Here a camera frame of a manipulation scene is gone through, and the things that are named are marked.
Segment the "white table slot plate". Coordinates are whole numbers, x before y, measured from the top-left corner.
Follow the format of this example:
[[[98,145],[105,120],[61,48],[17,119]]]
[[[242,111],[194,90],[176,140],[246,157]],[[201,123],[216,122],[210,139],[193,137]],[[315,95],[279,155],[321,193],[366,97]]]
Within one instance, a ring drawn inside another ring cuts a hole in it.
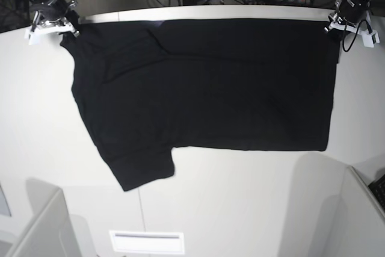
[[[116,252],[184,255],[184,234],[180,232],[110,231],[112,247]]]

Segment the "grey partition panel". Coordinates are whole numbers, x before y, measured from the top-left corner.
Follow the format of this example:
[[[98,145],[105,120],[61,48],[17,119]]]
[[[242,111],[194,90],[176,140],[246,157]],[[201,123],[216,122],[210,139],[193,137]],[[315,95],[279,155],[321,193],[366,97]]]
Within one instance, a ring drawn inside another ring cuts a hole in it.
[[[341,188],[346,206],[337,256],[384,256],[384,212],[353,167]]]
[[[33,216],[18,237],[1,231],[1,256],[81,256],[63,190],[29,179],[26,191]]]

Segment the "black T-shirt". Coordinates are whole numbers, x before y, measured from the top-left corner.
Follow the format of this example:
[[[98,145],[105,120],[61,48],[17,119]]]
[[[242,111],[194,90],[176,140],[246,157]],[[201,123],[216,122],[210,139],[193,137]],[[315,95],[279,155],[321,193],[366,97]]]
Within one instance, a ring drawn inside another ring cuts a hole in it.
[[[90,137],[124,191],[179,147],[324,151],[340,45],[318,21],[88,23],[61,45]]]

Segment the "grey partition panel left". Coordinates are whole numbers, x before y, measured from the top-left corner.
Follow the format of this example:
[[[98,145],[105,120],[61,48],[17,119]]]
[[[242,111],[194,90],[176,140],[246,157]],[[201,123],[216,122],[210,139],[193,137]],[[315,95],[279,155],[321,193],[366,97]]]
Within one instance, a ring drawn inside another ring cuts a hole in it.
[[[63,190],[29,179],[26,191],[33,216],[18,237],[1,231],[1,256],[81,256]]]

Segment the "black keyboard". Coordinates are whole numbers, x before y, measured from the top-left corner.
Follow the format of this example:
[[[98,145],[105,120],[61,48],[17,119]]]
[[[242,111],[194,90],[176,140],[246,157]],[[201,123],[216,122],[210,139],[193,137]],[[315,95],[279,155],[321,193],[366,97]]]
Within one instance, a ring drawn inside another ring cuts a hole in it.
[[[377,181],[369,184],[369,189],[377,199],[378,203],[385,209],[385,175]]]

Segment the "grey partition panel right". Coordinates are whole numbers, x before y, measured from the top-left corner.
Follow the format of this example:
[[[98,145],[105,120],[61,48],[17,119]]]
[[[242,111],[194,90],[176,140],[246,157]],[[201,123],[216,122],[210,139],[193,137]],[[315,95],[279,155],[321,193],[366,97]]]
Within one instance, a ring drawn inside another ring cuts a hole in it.
[[[341,188],[346,206],[337,256],[384,256],[384,212],[353,167]]]

